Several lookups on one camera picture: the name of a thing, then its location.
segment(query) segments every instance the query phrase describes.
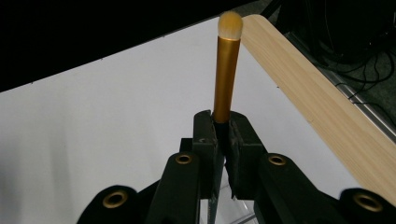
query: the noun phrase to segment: makeup brush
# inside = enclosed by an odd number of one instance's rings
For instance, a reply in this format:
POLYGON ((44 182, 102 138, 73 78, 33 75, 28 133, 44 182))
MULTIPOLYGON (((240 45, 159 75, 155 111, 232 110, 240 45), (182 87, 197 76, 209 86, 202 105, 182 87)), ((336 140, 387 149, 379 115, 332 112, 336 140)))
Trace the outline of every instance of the makeup brush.
POLYGON ((225 123, 230 119, 233 81, 243 28, 242 18, 234 11, 223 12, 219 17, 218 28, 218 58, 212 116, 216 123, 225 123))

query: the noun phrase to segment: white tabletop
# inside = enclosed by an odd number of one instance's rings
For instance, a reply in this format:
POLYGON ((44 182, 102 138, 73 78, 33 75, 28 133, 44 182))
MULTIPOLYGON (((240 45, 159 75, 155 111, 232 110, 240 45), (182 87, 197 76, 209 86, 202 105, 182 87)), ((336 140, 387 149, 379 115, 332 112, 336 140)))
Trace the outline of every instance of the white tabletop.
MULTIPOLYGON (((76 223, 102 189, 158 180, 193 116, 213 107, 217 22, 2 92, 0 223, 76 223)), ((243 45, 232 110, 319 190, 359 186, 243 45)))

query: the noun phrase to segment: light wood strip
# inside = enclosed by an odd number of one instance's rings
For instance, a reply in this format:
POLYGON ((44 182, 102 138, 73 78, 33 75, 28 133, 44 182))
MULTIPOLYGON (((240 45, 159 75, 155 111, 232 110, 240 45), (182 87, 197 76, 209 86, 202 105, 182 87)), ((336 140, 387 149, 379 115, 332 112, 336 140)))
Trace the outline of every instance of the light wood strip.
POLYGON ((396 145, 267 19, 243 20, 242 44, 362 187, 396 204, 396 145))

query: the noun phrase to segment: brush bristles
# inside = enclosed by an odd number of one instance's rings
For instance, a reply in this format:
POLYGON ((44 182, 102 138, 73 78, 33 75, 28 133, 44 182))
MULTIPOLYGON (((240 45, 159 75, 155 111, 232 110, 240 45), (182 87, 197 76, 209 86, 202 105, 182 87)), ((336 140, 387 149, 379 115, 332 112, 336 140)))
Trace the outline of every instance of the brush bristles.
POLYGON ((239 40, 242 27, 242 18, 234 11, 223 12, 219 17, 219 37, 221 38, 239 40))

